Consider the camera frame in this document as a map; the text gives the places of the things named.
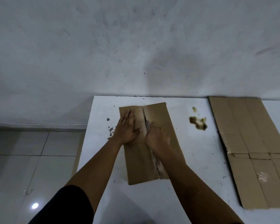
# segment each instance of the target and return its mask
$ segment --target floor tile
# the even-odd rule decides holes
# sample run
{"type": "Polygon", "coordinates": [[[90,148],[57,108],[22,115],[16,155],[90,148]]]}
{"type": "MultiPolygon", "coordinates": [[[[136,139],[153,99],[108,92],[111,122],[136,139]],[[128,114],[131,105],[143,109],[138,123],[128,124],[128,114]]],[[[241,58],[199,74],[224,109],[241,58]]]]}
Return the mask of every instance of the floor tile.
{"type": "Polygon", "coordinates": [[[74,156],[41,156],[17,224],[27,224],[71,177],[74,156]]]}
{"type": "Polygon", "coordinates": [[[41,155],[48,132],[0,131],[0,155],[41,155]]]}
{"type": "Polygon", "coordinates": [[[15,223],[40,156],[0,156],[0,224],[15,223]]]}
{"type": "Polygon", "coordinates": [[[82,133],[79,132],[50,132],[43,156],[75,156],[82,133]]]}

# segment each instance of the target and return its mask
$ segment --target forearm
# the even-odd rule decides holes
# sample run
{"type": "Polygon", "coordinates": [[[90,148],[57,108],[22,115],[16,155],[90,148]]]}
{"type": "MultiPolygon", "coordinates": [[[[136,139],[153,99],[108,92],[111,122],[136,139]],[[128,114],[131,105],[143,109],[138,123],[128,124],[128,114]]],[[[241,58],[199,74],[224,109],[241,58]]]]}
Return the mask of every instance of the forearm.
{"type": "Polygon", "coordinates": [[[94,213],[109,181],[120,147],[121,144],[111,138],[66,184],[83,189],[94,213]]]}
{"type": "Polygon", "coordinates": [[[165,167],[176,195],[193,224],[243,223],[168,145],[163,145],[159,151],[156,155],[165,167]]]}

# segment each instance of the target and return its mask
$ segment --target hand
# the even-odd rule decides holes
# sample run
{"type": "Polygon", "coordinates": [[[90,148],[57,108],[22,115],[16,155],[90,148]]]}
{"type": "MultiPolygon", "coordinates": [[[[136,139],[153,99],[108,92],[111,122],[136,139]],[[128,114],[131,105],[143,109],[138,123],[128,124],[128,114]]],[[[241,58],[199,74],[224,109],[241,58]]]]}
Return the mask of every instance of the hand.
{"type": "Polygon", "coordinates": [[[120,145],[127,144],[136,139],[142,130],[142,128],[135,129],[134,109],[130,109],[118,121],[112,139],[120,145]]]}
{"type": "Polygon", "coordinates": [[[152,123],[145,136],[145,142],[153,152],[158,152],[160,148],[170,144],[170,136],[152,123]]]}

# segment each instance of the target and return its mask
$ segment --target cardboard box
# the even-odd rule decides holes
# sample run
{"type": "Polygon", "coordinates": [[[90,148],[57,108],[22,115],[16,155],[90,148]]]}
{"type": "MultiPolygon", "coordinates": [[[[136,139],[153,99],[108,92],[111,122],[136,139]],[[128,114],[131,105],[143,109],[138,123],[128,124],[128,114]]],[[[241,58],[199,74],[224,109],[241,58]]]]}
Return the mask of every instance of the cardboard box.
{"type": "Polygon", "coordinates": [[[164,131],[170,135],[170,146],[176,151],[176,154],[184,160],[166,103],[158,103],[143,107],[120,107],[120,116],[131,108],[134,108],[135,129],[142,127],[143,131],[140,133],[135,143],[124,145],[129,185],[155,179],[169,179],[162,163],[145,143],[145,135],[147,133],[146,121],[149,121],[163,128],[164,131]]]}
{"type": "Polygon", "coordinates": [[[262,101],[209,101],[243,208],[280,208],[280,134],[262,101]]]}

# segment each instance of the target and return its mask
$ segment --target black shirt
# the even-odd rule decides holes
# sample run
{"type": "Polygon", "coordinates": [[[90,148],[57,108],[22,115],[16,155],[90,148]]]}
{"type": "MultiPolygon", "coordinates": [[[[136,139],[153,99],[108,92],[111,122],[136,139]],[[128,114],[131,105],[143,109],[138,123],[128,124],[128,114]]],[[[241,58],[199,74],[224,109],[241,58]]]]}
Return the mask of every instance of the black shirt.
{"type": "Polygon", "coordinates": [[[93,209],[86,193],[78,186],[68,185],[29,222],[34,223],[92,223],[93,209]]]}

